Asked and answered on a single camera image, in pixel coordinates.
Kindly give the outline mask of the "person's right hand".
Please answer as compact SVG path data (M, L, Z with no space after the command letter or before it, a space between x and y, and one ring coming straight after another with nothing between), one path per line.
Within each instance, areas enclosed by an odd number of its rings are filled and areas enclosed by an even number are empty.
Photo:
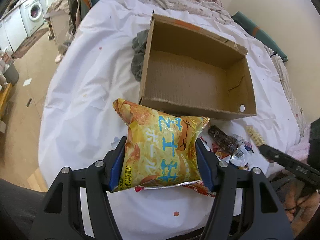
M298 191L298 180L294 180L286 194L284 203L284 207L288 209L286 215L295 234L299 234L306 227L319 207L319 193L317 191L304 197L301 197ZM298 207L303 209L303 212L298 218L295 218L294 213Z

